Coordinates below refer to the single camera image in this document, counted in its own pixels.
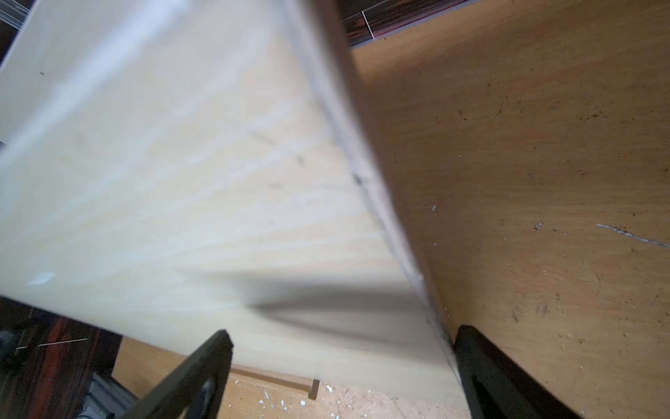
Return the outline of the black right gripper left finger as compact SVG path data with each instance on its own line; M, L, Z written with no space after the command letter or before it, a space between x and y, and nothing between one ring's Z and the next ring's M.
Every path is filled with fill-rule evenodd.
M125 418L216 418L230 375L233 342L214 333L145 397Z

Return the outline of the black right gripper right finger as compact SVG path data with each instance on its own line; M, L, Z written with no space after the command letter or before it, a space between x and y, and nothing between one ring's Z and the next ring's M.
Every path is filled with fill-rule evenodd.
M578 416L473 326L459 327L455 355L473 418Z

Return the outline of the wooden easel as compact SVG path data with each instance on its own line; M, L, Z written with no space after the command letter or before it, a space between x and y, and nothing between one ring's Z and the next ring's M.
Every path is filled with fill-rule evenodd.
M237 375L249 377L251 379L259 380L276 384L278 386L295 389L307 395L309 400L316 400L319 394L320 381L316 379L308 379L296 375L287 375L259 368L233 366L231 372Z

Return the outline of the pale plywood board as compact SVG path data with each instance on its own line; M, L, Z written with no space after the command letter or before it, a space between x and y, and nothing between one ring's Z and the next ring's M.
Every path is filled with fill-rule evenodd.
M363 93L331 1L38 1L1 65L1 293L465 408Z

